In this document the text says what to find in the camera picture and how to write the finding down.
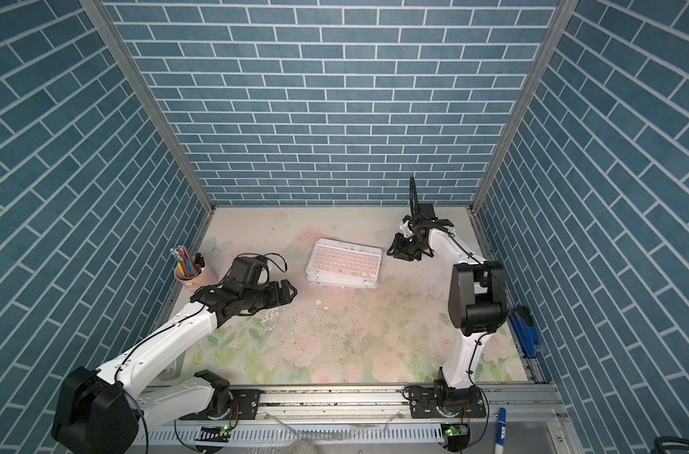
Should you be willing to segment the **pink keyboard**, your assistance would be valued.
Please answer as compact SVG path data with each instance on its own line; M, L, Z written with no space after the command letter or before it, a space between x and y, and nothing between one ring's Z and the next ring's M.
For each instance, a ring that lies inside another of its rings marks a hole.
M319 238L306 266L306 274L344 274L379 281L383 251L380 248Z

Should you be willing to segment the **white key keyboard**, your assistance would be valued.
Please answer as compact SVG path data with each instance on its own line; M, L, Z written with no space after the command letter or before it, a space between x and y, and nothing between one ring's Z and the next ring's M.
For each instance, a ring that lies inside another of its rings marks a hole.
M312 284L330 287L342 288L359 288L359 289L376 289L378 282L376 280L367 280L361 277L347 276L344 274L318 274L313 272L306 275L307 280Z

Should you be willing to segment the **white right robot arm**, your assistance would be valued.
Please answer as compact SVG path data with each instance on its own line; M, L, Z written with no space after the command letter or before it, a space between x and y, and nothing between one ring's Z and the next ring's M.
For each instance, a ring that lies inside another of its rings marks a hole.
M436 255L450 270L448 314L458 341L439 369L429 403L445 414L478 414L486 399L477 385L476 369L486 343L509 314L503 266L487 261L452 228L436 223L404 223L387 254L405 261Z

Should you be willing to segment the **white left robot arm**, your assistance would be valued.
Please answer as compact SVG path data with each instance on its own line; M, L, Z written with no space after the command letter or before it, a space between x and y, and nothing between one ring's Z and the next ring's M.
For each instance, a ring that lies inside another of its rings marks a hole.
M193 344L234 317L286 306L297 295L288 281L232 293L201 287L162 327L95 369L79 367L62 382L52 439L73 453L124 453L140 434L181 417L233 422L240 415L226 378L209 370L148 393L147 387Z

